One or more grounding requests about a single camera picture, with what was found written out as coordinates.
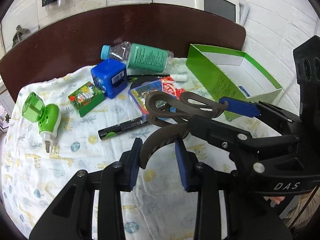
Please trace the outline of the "person's right hand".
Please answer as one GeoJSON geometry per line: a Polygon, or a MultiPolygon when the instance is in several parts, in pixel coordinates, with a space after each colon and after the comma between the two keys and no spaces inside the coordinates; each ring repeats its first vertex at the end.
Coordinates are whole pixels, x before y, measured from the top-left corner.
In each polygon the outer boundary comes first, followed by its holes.
{"type": "Polygon", "coordinates": [[[264,197],[264,199],[266,201],[271,201],[271,206],[275,206],[275,205],[279,205],[284,199],[285,197],[264,197]]]}

